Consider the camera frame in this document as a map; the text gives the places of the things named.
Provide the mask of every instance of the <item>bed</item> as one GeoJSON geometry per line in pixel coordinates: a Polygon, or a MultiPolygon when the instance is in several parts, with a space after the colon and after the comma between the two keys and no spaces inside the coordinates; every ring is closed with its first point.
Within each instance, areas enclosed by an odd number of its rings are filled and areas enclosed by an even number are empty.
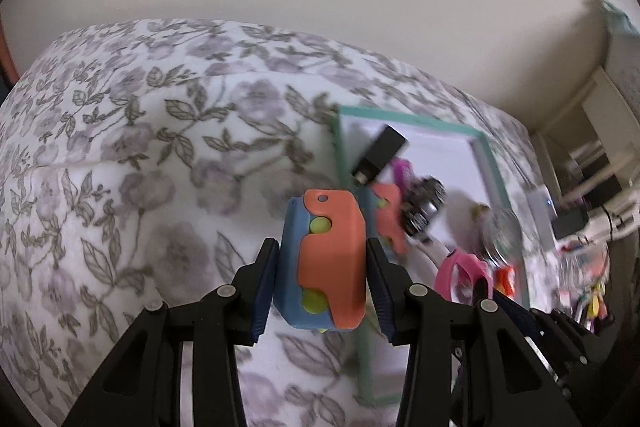
{"type": "MultiPolygon", "coordinates": [[[[392,58],[282,28],[91,26],[56,39],[0,116],[0,366],[43,425],[62,423],[145,303],[230,282],[263,238],[280,238],[290,197],[337,186],[338,104],[485,133],[523,225],[530,304],[549,308],[525,197],[540,172],[526,129],[501,110],[392,58]]],[[[358,403],[353,335],[293,330],[272,309],[236,358],[250,425],[396,417],[358,403]]]]}

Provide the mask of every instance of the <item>pink strap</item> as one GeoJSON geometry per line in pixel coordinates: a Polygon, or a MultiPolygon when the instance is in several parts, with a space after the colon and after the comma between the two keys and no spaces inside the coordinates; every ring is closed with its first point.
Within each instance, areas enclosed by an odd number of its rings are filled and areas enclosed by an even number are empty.
{"type": "Polygon", "coordinates": [[[460,268],[460,277],[468,277],[472,286],[480,279],[485,279],[489,288],[489,298],[494,294],[494,277],[487,263],[480,261],[478,257],[472,253],[466,253],[456,248],[440,265],[438,274],[436,275],[436,292],[443,299],[451,300],[451,279],[455,266],[460,268]]]}

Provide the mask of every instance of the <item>orange toy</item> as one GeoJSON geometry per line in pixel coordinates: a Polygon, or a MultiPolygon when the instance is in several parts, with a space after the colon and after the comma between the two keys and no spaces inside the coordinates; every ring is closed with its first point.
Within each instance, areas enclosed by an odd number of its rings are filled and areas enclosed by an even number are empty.
{"type": "Polygon", "coordinates": [[[516,279],[516,272],[513,269],[513,266],[498,268],[495,271],[494,288],[497,289],[498,292],[507,296],[508,298],[515,299],[515,296],[516,296],[515,279],[516,279]]]}
{"type": "Polygon", "coordinates": [[[323,292],[336,328],[351,330],[365,312],[364,218],[345,190],[308,190],[303,201],[309,213],[331,220],[331,229],[302,240],[298,284],[323,292]]]}
{"type": "Polygon", "coordinates": [[[400,204],[402,194],[396,184],[371,184],[371,190],[381,200],[386,201],[376,209],[378,235],[391,243],[391,250],[404,257],[407,253],[406,235],[400,225],[400,204]]]}

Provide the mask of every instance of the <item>blue plastic piece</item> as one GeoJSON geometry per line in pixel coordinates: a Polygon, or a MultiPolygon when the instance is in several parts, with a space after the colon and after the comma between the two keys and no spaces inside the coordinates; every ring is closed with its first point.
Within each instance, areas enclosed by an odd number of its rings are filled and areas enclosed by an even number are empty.
{"type": "Polygon", "coordinates": [[[306,209],[302,197],[289,200],[276,269],[273,303],[282,317],[294,328],[337,330],[329,310],[311,314],[302,307],[302,288],[298,285],[298,257],[300,243],[309,234],[309,225],[314,217],[306,209]]]}
{"type": "Polygon", "coordinates": [[[380,331],[391,342],[396,334],[394,303],[382,277],[382,271],[378,266],[375,254],[369,247],[367,247],[367,284],[369,285],[373,306],[378,316],[380,331]]]}
{"type": "Polygon", "coordinates": [[[271,299],[273,298],[275,271],[278,264],[279,249],[278,244],[274,241],[273,248],[269,252],[267,262],[264,265],[260,282],[254,298],[254,315],[252,317],[251,330],[254,342],[258,341],[264,328],[267,326],[267,317],[271,309],[271,299]]]}

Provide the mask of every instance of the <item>screw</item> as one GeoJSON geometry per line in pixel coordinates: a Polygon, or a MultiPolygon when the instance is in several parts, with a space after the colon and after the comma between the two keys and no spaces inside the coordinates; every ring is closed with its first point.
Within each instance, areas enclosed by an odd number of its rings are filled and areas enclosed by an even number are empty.
{"type": "Polygon", "coordinates": [[[160,299],[154,299],[145,304],[145,310],[148,312],[157,312],[162,308],[162,301],[160,299]]]}
{"type": "Polygon", "coordinates": [[[416,297],[424,297],[427,295],[428,289],[424,284],[412,284],[409,286],[409,293],[416,297]]]}
{"type": "Polygon", "coordinates": [[[216,293],[221,297],[231,297],[236,294],[236,287],[230,284],[223,284],[217,289],[216,293]]]}
{"type": "Polygon", "coordinates": [[[487,313],[494,313],[498,311],[498,304],[496,304],[495,301],[492,301],[491,299],[484,299],[480,303],[480,307],[487,313]]]}

